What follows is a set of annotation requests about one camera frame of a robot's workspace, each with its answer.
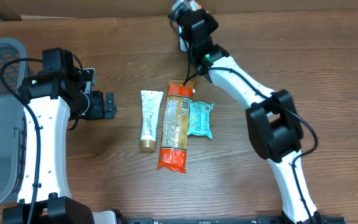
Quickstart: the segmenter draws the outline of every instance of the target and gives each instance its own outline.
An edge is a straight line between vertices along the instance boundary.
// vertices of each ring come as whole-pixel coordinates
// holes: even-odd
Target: tube
[[[140,137],[140,150],[142,152],[155,152],[157,138],[158,114],[164,92],[142,90],[142,136]]]

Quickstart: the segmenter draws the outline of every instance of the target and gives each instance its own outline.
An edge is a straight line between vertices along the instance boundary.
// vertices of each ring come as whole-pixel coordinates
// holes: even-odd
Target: cardboard wall
[[[358,0],[199,0],[212,13],[355,9]],[[0,0],[20,16],[166,16],[173,0]]]
[[[11,7],[9,1],[6,0],[0,0],[0,18],[4,21],[16,21],[21,19],[20,15]]]

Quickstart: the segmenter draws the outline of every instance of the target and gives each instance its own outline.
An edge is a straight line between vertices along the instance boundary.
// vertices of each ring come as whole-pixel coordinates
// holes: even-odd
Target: light blue wrapper
[[[189,129],[187,135],[208,136],[212,139],[212,132],[209,128],[209,115],[215,104],[207,104],[201,101],[190,101]]]

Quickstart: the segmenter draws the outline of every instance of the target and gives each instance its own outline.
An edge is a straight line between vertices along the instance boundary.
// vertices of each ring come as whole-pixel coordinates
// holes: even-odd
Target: orange wrapper
[[[183,86],[183,80],[169,81],[157,169],[166,167],[186,173],[187,130],[193,87],[194,81],[188,81],[186,86]]]

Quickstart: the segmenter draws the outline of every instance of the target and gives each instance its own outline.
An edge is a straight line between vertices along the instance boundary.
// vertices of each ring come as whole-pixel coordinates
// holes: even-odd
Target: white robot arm
[[[279,124],[281,121],[275,124],[272,123],[272,126],[281,125],[277,130],[272,130],[273,128],[270,128],[270,123],[267,120],[267,117],[272,114],[273,110],[276,110],[275,113],[277,113],[277,109],[274,109],[274,106],[271,104],[269,105],[269,100],[266,99],[273,97],[273,95],[275,95],[273,98],[277,100],[276,103],[290,103],[290,108],[293,107],[292,111],[296,113],[289,93],[280,92],[274,94],[274,90],[261,85],[243,71],[228,52],[218,45],[213,45],[212,38],[209,35],[218,28],[218,23],[195,1],[176,1],[172,7],[170,19],[178,23],[181,49],[190,51],[188,54],[193,65],[198,70],[208,71],[208,74],[205,74],[206,78],[228,92],[247,110],[251,143],[258,155],[263,159],[267,159],[273,169],[278,188],[282,195],[285,216],[292,223],[303,223],[309,220],[317,214],[317,208],[308,193],[301,159],[298,158],[296,160],[295,171],[293,171],[292,167],[294,159],[301,154],[299,140],[303,137],[303,133],[301,132],[299,121],[296,121],[298,125],[295,126],[294,131],[290,129],[291,127],[286,127],[288,126],[287,123]],[[281,100],[287,99],[290,101],[281,102]],[[280,138],[287,138],[289,136],[298,143],[288,143],[285,142],[286,140],[280,142],[283,141]],[[298,179],[300,191],[295,181],[294,172]],[[300,194],[303,194],[305,203],[301,200]]]
[[[239,72],[254,87],[256,87],[261,93],[263,93],[267,97],[271,97],[271,93],[274,92],[272,89],[269,89],[255,81],[250,75],[243,71],[231,56],[223,57],[215,61],[212,65],[212,68],[214,67],[226,67]],[[239,104],[245,110],[250,108],[254,103],[261,103],[265,101],[264,98],[256,94],[250,88],[250,86],[247,85],[236,74],[225,70],[210,70],[209,77],[212,83],[228,92],[235,100],[239,102]],[[291,166],[291,163],[293,162],[294,158],[300,154],[301,151],[292,151],[286,156],[283,156],[281,162],[274,162],[271,159],[267,159],[268,163],[273,169],[278,188],[281,192],[281,196],[283,199],[283,212],[293,223],[305,222],[309,219],[305,206],[300,200],[300,193],[296,187],[295,178]],[[305,177],[302,171],[300,158],[297,159],[295,165],[296,175],[300,183],[301,191],[306,200],[310,213],[314,214],[317,211],[317,208],[310,199]]]
[[[18,204],[4,209],[3,223],[116,223],[113,211],[92,212],[72,200],[68,188],[66,131],[69,119],[75,119],[77,124],[78,119],[113,119],[116,114],[113,93],[106,93],[105,101],[101,91],[91,91],[91,86],[96,84],[95,70],[83,69],[79,60],[81,69],[76,68],[73,58],[76,56],[67,50],[49,49],[42,52],[42,60],[20,58],[1,69],[2,83],[29,107],[24,109],[26,157]],[[10,64],[23,60],[42,62],[43,71],[23,79],[19,96],[6,85],[3,73]],[[44,210],[48,211],[47,216],[42,215]]]

